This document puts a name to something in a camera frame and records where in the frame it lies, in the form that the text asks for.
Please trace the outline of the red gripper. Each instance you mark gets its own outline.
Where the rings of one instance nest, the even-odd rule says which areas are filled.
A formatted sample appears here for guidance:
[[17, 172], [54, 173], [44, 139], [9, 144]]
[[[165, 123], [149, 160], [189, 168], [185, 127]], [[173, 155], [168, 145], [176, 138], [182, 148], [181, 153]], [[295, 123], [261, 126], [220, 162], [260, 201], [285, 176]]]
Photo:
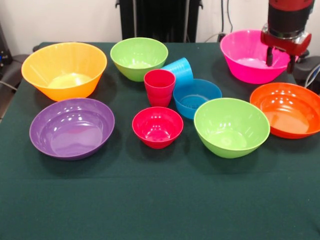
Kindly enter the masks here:
[[266, 65], [273, 64], [273, 49], [276, 48], [287, 53], [290, 61], [287, 65], [287, 73], [292, 74], [295, 67], [296, 56], [302, 55], [310, 45], [312, 35], [305, 30], [290, 33], [280, 33], [273, 31], [266, 23], [260, 35], [261, 42], [267, 46]]

